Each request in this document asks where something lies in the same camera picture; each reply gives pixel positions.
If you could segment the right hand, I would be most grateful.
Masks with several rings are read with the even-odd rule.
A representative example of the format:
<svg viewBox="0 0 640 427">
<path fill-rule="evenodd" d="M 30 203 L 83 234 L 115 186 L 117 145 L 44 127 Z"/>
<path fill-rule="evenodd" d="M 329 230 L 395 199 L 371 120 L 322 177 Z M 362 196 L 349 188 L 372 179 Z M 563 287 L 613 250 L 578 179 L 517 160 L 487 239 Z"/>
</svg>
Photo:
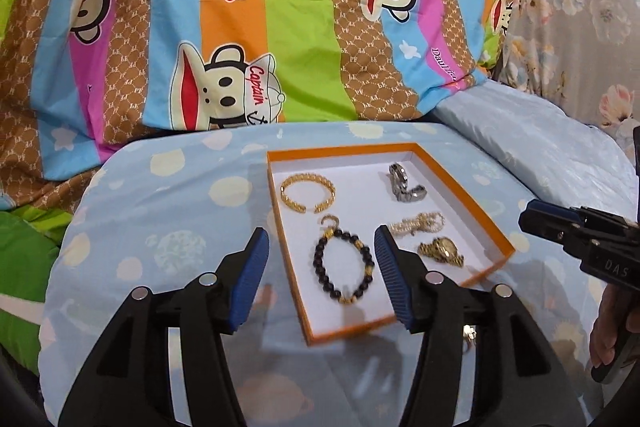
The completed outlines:
<svg viewBox="0 0 640 427">
<path fill-rule="evenodd" d="M 639 332 L 639 308 L 628 310 L 623 300 L 626 291 L 616 285 L 608 284 L 602 294 L 597 320 L 593 323 L 589 340 L 590 360 L 594 367 L 609 365 L 615 357 L 615 343 L 620 328 L 620 314 L 625 315 L 625 327 L 628 332 Z"/>
</svg>

